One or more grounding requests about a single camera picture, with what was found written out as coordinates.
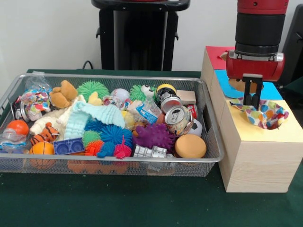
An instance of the red paper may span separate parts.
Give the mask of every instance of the red paper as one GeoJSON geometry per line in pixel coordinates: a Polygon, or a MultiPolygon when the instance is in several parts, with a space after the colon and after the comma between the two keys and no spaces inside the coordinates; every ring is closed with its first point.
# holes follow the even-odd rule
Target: red paper
{"type": "Polygon", "coordinates": [[[220,58],[220,55],[224,52],[234,50],[234,47],[220,47],[220,46],[207,46],[206,50],[212,63],[214,70],[225,70],[226,69],[226,61],[220,58]]]}

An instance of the plush tiger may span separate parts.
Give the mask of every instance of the plush tiger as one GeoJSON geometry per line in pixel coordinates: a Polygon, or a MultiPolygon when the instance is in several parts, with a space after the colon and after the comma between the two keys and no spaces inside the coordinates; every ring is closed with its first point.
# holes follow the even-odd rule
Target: plush tiger
{"type": "Polygon", "coordinates": [[[42,133],[35,135],[31,140],[32,146],[39,142],[54,142],[59,135],[59,132],[52,127],[52,123],[48,122],[45,124],[45,128],[42,130],[42,133]]]}

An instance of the light blue cloth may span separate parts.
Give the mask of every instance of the light blue cloth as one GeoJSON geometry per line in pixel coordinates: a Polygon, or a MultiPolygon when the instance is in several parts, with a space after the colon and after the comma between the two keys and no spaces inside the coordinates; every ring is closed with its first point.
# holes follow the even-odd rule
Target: light blue cloth
{"type": "Polygon", "coordinates": [[[64,134],[65,140],[80,138],[90,117],[96,118],[104,124],[114,124],[125,127],[122,113],[115,105],[93,106],[85,102],[77,102],[68,119],[64,134]]]}

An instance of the metal basket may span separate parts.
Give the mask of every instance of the metal basket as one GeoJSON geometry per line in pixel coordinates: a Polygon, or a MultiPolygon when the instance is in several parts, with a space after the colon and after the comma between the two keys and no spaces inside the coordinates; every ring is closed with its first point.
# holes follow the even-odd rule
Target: metal basket
{"type": "MultiPolygon", "coordinates": [[[[0,133],[13,120],[10,104],[23,94],[25,82],[32,74],[17,77],[0,100],[0,133]]],[[[203,176],[224,155],[223,144],[214,116],[214,110],[206,84],[195,78],[158,78],[132,76],[92,76],[45,74],[52,87],[59,87],[64,79],[75,87],[88,80],[99,81],[109,90],[124,88],[130,90],[133,85],[155,85],[169,83],[179,90],[192,90],[196,93],[198,120],[203,125],[202,139],[206,142],[207,152],[204,158],[142,158],[129,157],[118,160],[115,157],[103,159],[87,156],[68,155],[29,155],[0,154],[0,172],[44,173],[44,174],[110,174],[110,175],[160,175],[160,176],[203,176]]]]}

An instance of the polka dot fabric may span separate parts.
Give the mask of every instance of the polka dot fabric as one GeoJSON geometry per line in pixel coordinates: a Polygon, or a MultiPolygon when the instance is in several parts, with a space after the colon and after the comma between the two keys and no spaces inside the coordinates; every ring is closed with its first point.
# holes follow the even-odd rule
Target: polka dot fabric
{"type": "Polygon", "coordinates": [[[243,105],[244,98],[233,99],[232,106],[243,111],[249,122],[263,129],[277,129],[288,118],[289,112],[273,101],[260,100],[259,109],[243,105]]]}

